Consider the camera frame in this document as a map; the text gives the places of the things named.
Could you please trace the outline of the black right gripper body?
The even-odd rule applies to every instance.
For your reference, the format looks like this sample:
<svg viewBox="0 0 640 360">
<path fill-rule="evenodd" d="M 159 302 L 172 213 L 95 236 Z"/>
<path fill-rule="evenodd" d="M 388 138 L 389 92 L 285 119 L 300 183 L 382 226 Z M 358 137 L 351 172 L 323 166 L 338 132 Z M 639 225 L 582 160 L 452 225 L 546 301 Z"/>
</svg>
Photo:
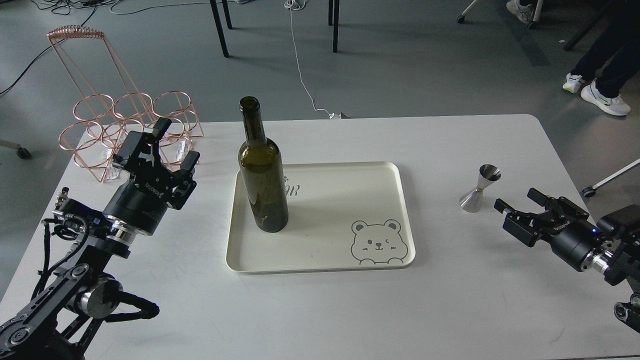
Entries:
<svg viewBox="0 0 640 360">
<path fill-rule="evenodd" d="M 560 199 L 565 213 L 530 214 L 530 220 L 504 219 L 502 228 L 528 248 L 542 240 L 551 251 L 571 268 L 582 272 L 589 265 L 588 257 L 603 244 L 603 236 L 588 221 L 589 214 L 569 199 Z"/>
</svg>

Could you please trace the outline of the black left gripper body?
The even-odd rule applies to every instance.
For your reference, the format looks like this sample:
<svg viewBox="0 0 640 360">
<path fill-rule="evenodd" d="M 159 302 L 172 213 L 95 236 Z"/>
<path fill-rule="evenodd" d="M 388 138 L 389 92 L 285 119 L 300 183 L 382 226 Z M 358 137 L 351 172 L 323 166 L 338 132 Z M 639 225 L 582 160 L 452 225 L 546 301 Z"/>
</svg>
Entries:
<svg viewBox="0 0 640 360">
<path fill-rule="evenodd" d="M 113 157 L 114 167 L 129 178 L 112 196 L 103 214 L 152 235 L 168 208 L 180 210 L 197 186 L 194 176 L 170 171 L 162 163 L 150 132 L 131 131 Z"/>
</svg>

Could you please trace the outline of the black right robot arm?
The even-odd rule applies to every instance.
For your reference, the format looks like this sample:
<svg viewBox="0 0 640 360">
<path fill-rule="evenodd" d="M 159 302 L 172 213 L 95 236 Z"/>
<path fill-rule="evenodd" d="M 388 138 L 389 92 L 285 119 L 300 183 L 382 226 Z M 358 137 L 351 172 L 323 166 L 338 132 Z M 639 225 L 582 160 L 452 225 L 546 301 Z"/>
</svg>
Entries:
<svg viewBox="0 0 640 360">
<path fill-rule="evenodd" d="M 528 248 L 543 240 L 572 269 L 595 269 L 612 286 L 639 281 L 638 205 L 615 210 L 592 224 L 589 214 L 564 196 L 550 197 L 534 187 L 526 196 L 544 212 L 522 212 L 503 199 L 494 202 L 494 209 L 503 214 L 503 229 L 515 239 Z"/>
</svg>

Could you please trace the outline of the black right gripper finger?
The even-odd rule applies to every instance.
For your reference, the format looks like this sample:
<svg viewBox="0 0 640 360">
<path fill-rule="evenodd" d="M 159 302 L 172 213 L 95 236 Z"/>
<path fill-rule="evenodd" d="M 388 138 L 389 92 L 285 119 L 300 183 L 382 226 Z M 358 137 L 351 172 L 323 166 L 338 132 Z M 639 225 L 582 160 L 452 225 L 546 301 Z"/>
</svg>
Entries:
<svg viewBox="0 0 640 360">
<path fill-rule="evenodd" d="M 563 207 L 563 202 L 560 199 L 547 196 L 534 187 L 531 187 L 528 190 L 526 196 L 540 207 L 543 207 L 547 212 L 551 212 L 553 214 L 564 214 L 566 212 Z"/>
<path fill-rule="evenodd" d="M 506 203 L 503 199 L 498 198 L 494 201 L 494 209 L 503 215 L 503 218 L 515 221 L 530 221 L 530 214 L 516 210 L 514 207 Z"/>
</svg>

